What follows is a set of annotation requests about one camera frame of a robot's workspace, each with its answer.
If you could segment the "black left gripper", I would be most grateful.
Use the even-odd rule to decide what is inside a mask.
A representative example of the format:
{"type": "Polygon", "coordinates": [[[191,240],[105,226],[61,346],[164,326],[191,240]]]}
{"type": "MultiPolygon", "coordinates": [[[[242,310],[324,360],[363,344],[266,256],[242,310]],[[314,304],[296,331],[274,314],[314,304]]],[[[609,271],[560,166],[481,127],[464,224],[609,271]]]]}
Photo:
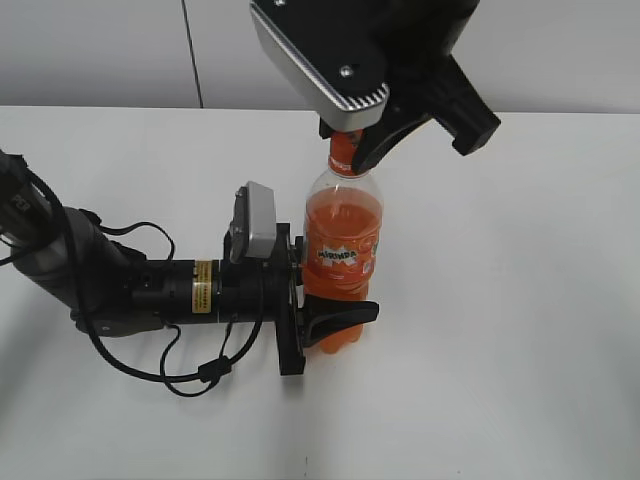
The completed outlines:
{"type": "Polygon", "coordinates": [[[301,346],[290,225],[278,223],[276,233],[276,243],[269,258],[245,257],[237,263],[231,261],[232,235],[225,235],[217,296],[218,317],[222,323],[254,324],[246,343],[229,357],[232,364],[251,349],[261,325],[272,322],[280,373],[301,375],[306,364],[302,346],[313,347],[331,335],[374,322],[380,307],[372,301],[342,301],[307,295],[302,306],[301,346]]]}

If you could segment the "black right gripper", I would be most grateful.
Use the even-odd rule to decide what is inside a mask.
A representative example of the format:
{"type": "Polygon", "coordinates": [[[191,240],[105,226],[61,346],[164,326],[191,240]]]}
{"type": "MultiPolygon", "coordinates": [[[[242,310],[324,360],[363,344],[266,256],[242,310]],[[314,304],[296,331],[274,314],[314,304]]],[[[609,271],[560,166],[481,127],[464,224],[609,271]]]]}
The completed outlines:
{"type": "Polygon", "coordinates": [[[450,54],[423,56],[407,49],[376,49],[365,55],[358,50],[323,49],[319,57],[324,67],[364,59],[385,67],[390,98],[380,121],[362,133],[351,164],[353,173],[375,168],[405,137],[430,120],[451,135],[452,147],[463,156],[482,148],[501,125],[450,54]]]}

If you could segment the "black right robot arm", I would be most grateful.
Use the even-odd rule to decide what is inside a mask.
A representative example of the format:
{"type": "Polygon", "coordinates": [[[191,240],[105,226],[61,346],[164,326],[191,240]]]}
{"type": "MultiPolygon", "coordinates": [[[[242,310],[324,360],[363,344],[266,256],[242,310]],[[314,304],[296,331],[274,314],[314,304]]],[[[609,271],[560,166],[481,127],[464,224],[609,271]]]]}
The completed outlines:
{"type": "Polygon", "coordinates": [[[477,1],[378,1],[370,32],[387,61],[390,96],[380,120],[362,130],[350,175],[363,175],[409,134],[435,120],[466,156],[490,140],[501,121],[467,78],[452,50],[477,1]]]}

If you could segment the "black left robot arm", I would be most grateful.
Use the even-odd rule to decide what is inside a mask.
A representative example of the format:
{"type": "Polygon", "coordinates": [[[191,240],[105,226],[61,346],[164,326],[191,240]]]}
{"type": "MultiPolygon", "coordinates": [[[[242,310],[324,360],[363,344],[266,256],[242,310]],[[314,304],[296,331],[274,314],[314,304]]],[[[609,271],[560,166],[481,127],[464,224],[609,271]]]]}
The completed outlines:
{"type": "Polygon", "coordinates": [[[8,263],[66,305],[97,349],[126,337],[187,324],[275,326],[282,375],[299,375],[304,352],[328,336],[373,322],[370,301],[307,296],[302,241],[275,219],[273,191],[248,182],[214,260],[151,260],[120,242],[94,213],[63,206],[23,157],[1,157],[1,232],[8,263]]]}

